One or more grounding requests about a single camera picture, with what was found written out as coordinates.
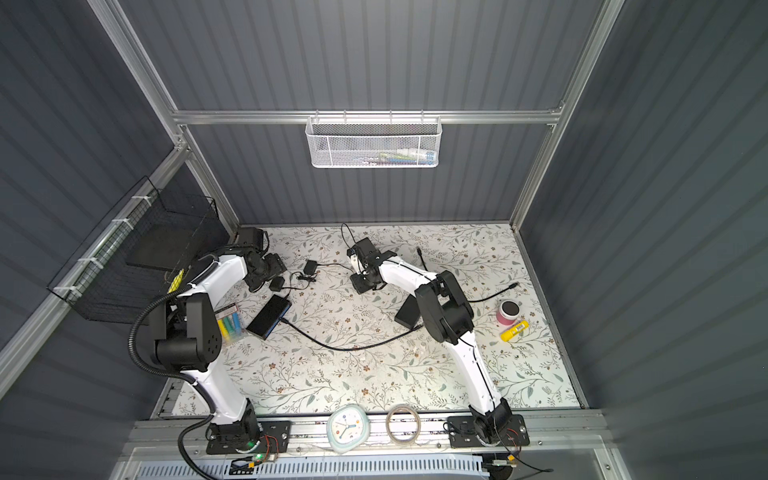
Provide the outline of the black power adapter with cord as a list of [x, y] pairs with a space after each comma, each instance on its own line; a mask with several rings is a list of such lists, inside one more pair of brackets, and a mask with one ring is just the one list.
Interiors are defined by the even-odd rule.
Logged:
[[321, 263], [315, 260], [307, 260], [298, 278], [307, 282], [315, 282], [318, 271], [323, 268], [342, 268], [352, 272], [350, 266], [341, 263]]

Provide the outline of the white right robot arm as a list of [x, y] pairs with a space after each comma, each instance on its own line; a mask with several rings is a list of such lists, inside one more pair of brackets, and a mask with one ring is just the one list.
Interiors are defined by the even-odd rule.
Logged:
[[476, 435], [496, 443], [512, 409], [491, 379], [474, 333], [474, 309], [456, 277], [421, 269], [393, 251], [382, 252], [369, 238], [350, 246], [347, 256], [357, 293], [394, 285], [414, 297], [424, 328], [445, 346], [464, 378]]

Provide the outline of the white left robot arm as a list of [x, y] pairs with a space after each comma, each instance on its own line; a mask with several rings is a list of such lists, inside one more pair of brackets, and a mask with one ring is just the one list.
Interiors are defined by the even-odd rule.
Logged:
[[238, 282], [255, 292], [285, 271], [269, 247], [266, 231], [239, 229], [232, 244], [192, 258], [171, 290], [145, 307], [129, 331], [134, 364], [191, 385], [210, 409], [208, 441], [226, 453], [256, 450], [263, 434], [252, 403], [218, 359], [224, 334], [215, 306]]

